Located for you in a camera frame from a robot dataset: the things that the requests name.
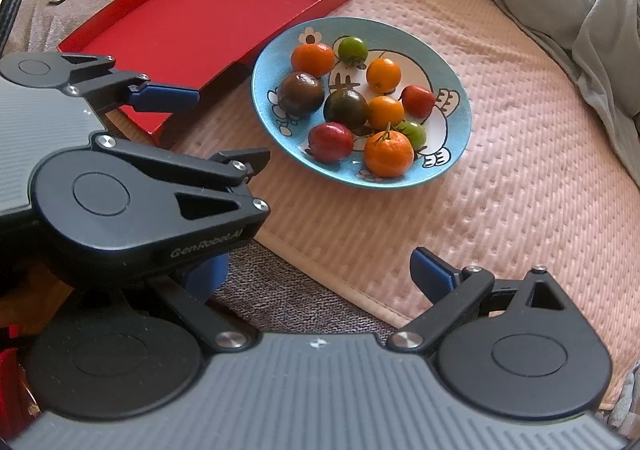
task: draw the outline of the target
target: blue plate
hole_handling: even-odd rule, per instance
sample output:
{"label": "blue plate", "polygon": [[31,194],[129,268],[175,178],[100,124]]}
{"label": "blue plate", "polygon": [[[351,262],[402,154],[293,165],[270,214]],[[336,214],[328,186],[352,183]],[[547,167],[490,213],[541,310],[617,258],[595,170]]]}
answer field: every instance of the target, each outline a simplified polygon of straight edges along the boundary
{"label": "blue plate", "polygon": [[[407,85],[430,88],[438,101],[422,124],[427,132],[427,145],[416,154],[412,167],[402,176],[384,179],[373,175],[362,160],[368,136],[354,138],[354,151],[338,163],[324,164],[305,153],[309,130],[323,123],[322,109],[301,120],[289,116],[278,105],[276,90],[284,77],[292,72],[290,56],[301,43],[323,42],[334,52],[340,39],[358,36],[369,47],[366,64],[380,56],[391,58],[402,70],[402,80],[391,95],[398,98]],[[351,86],[367,101],[374,96],[363,68],[348,68],[335,59],[332,71],[322,77],[325,93]],[[460,158],[471,135],[471,108],[460,80],[451,67],[429,46],[404,31],[373,20],[329,17],[311,20],[287,29],[260,54],[252,78],[255,110],[273,139],[300,163],[331,179],[363,188],[407,188],[430,181],[446,172]],[[405,119],[420,123],[410,116]]]}

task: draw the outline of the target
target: light blue cloth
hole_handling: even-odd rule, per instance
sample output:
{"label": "light blue cloth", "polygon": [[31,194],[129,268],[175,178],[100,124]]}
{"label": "light blue cloth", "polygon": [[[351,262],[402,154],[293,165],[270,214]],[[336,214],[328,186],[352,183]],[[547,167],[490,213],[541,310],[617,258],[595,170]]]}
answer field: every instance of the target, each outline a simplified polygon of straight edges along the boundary
{"label": "light blue cloth", "polygon": [[640,186],[640,0],[494,0],[576,84]]}

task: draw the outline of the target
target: red object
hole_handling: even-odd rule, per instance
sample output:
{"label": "red object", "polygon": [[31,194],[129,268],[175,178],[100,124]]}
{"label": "red object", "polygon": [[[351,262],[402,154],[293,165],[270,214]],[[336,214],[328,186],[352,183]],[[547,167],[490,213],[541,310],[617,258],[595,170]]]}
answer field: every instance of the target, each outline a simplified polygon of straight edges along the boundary
{"label": "red object", "polygon": [[0,438],[11,439],[27,425],[20,404],[17,350],[0,353]]}
{"label": "red object", "polygon": [[414,118],[427,119],[436,103],[436,96],[430,90],[418,85],[407,85],[400,94],[404,110]]}
{"label": "red object", "polygon": [[335,163],[353,151],[353,135],[341,123],[316,125],[309,131],[308,154],[321,163]]}
{"label": "red object", "polygon": [[[287,27],[326,16],[347,0],[115,0],[58,46],[105,54],[156,82],[201,89],[235,62],[251,64]],[[158,140],[166,113],[126,115]]]}

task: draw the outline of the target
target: red tray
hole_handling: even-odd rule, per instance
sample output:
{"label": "red tray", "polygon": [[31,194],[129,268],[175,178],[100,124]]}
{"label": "red tray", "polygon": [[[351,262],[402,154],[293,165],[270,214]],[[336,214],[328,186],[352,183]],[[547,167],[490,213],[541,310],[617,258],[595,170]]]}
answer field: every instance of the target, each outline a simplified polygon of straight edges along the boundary
{"label": "red tray", "polygon": [[[202,88],[235,62],[251,63],[287,27],[347,0],[115,0],[58,46],[109,54],[156,82]],[[170,114],[121,110],[158,142]]]}

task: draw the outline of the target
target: pink blanket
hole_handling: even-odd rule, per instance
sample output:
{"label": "pink blanket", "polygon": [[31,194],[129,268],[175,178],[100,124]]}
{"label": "pink blanket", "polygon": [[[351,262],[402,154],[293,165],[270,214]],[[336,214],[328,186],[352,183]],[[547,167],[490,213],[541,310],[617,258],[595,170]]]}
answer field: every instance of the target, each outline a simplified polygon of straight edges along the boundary
{"label": "pink blanket", "polygon": [[546,264],[614,362],[611,406],[640,355],[640,192],[602,124],[545,52],[491,0],[352,0],[424,40],[465,86],[473,131],[460,161],[418,188],[366,191],[316,175],[265,133],[246,83],[178,149],[268,146],[252,182],[273,213],[258,240],[361,308],[401,326],[429,306],[409,278],[415,246],[458,267],[522,278]]}

